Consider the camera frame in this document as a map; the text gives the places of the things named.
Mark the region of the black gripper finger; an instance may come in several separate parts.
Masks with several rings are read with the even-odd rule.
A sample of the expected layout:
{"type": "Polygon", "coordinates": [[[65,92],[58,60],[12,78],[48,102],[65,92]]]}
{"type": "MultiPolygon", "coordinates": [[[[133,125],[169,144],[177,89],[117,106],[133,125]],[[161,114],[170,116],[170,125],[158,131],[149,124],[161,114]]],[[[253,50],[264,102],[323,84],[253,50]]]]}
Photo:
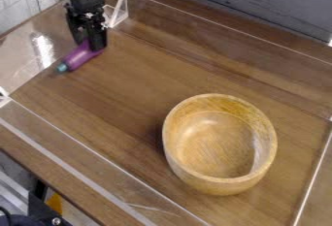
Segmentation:
{"type": "Polygon", "coordinates": [[[107,35],[105,28],[105,19],[93,16],[87,23],[87,33],[90,48],[93,51],[99,51],[106,47],[107,35]]]}
{"type": "Polygon", "coordinates": [[[87,38],[86,19],[82,16],[67,14],[66,20],[74,41],[81,45],[87,38]]]}

